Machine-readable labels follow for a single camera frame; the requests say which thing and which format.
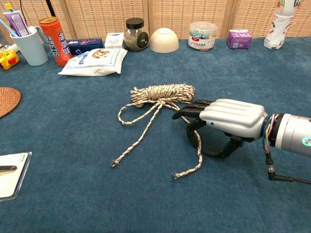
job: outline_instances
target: cup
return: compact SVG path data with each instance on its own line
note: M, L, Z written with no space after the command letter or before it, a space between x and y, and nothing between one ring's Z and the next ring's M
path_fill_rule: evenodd
M46 44L47 40L45 39L41 28L30 26L28 29L31 33L30 35L13 37L12 34L10 34L11 39L15 42L29 65L38 66L46 63L48 57L40 38L42 39L43 43Z

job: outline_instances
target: coiled rope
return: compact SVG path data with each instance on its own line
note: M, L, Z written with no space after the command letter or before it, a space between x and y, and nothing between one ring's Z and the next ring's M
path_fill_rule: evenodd
M159 86L149 86L148 88L137 89L134 87L134 90L131 90L131 99L132 103L129 103L122 107L118 113L118 119L122 123L122 125L131 125L136 123L137 121L146 117L149 113L151 113L155 108L157 110L151 117L148 125L146 126L145 130L141 134L140 138L133 143L125 152L120 155L119 158L113 160L111 163L112 167L115 167L120 163L120 161L135 147L137 146L140 141L144 138L145 134L147 133L149 127L151 126L154 118L159 113L163 106L168 107L170 109L174 109L176 111L180 110L180 108L175 104L175 102L181 103L189 103L194 97L194 87L186 84L168 84L168 85L159 85ZM121 113L124 109L130 106L136 106L138 108L142 107L145 103L152 103L154 104L145 114L141 115L140 117L132 120L132 121L124 121L121 119ZM190 122L182 116L182 119L189 124ZM188 169L187 171L183 171L180 173L173 173L175 179L181 176L186 176L197 169L199 169L202 165L202 141L199 133L195 131L195 134L198 138L199 146L198 146L198 157L199 163L194 168Z

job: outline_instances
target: box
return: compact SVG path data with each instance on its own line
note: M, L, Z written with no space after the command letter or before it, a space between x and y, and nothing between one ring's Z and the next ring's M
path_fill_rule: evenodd
M101 38L67 40L72 55L79 55L93 49L102 49L104 47Z
M105 49L122 49L124 33L108 33L105 40Z
M248 49L252 42L252 35L247 29L229 30L227 44L231 49Z

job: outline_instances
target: white bowl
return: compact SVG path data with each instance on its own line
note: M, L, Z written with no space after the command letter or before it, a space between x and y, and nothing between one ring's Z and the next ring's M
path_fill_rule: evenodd
M176 34L169 28L159 28L150 37L149 47L154 52L174 52L179 48Z

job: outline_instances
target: round coaster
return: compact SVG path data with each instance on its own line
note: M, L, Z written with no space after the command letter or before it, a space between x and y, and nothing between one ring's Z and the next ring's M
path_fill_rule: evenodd
M0 87L0 118L18 106L21 93L11 87Z

